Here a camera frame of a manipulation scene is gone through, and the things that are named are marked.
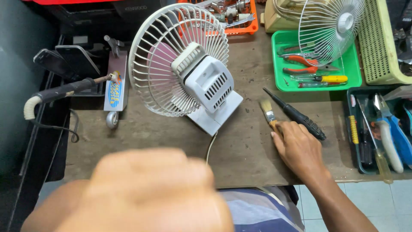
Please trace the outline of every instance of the kenwood logo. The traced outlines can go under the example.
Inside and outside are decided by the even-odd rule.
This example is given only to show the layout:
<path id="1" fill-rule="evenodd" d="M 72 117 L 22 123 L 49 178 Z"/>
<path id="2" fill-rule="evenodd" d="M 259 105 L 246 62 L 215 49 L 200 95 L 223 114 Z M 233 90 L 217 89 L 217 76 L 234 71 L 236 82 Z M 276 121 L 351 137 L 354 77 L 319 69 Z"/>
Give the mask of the kenwood logo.
<path id="1" fill-rule="evenodd" d="M 125 10 L 127 10 L 127 11 L 140 10 L 140 9 L 147 9 L 147 6 L 126 7 L 126 8 L 125 8 Z"/>

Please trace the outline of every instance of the black screwdriver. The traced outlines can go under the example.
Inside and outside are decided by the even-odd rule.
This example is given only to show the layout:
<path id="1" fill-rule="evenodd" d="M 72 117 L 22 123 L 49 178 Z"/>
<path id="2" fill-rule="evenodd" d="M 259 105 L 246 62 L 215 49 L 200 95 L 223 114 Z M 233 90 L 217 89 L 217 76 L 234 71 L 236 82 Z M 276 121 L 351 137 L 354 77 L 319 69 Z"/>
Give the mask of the black screwdriver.
<path id="1" fill-rule="evenodd" d="M 318 140 L 325 140 L 326 136 L 322 132 L 322 130 L 314 123 L 308 116 L 300 113 L 295 109 L 293 106 L 286 104 L 284 101 L 280 100 L 276 95 L 271 93 L 266 88 L 263 88 L 265 92 L 269 94 L 270 97 L 282 108 L 283 112 L 293 121 L 297 122 L 298 124 L 304 125 L 308 131 L 315 136 Z"/>

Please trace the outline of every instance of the yellow-green basket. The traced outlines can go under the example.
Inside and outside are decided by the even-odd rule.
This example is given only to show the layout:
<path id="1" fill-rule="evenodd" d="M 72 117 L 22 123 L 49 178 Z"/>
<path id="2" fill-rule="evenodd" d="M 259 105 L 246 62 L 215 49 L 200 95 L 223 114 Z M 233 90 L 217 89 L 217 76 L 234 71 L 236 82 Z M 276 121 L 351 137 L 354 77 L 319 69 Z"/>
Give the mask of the yellow-green basket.
<path id="1" fill-rule="evenodd" d="M 386 0 L 365 0 L 359 44 L 366 83 L 412 84 L 412 77 L 399 70 Z"/>

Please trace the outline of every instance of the yellow screwdriver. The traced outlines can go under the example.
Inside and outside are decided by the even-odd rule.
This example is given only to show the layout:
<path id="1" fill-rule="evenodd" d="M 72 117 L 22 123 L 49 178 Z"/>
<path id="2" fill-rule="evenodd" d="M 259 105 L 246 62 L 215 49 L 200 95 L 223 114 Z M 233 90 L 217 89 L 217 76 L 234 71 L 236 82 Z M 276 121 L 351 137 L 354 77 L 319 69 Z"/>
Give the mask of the yellow screwdriver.
<path id="1" fill-rule="evenodd" d="M 339 83 L 348 81 L 347 76 L 315 76 L 313 78 L 300 78 L 299 77 L 299 79 L 313 80 L 317 82 L 339 82 Z"/>

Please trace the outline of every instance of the blue-handled pliers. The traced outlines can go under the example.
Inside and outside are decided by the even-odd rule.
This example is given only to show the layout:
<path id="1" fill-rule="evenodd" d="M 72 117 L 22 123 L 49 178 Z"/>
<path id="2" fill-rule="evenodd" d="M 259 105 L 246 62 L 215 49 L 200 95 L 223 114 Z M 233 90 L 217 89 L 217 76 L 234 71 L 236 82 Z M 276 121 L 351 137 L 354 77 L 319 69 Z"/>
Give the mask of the blue-handled pliers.
<path id="1" fill-rule="evenodd" d="M 391 113 L 382 95 L 375 94 L 374 105 L 378 114 L 376 124 L 380 128 L 386 154 L 392 168 L 397 173 L 402 173 L 402 161 L 412 167 L 412 146 L 399 127 L 399 119 Z"/>

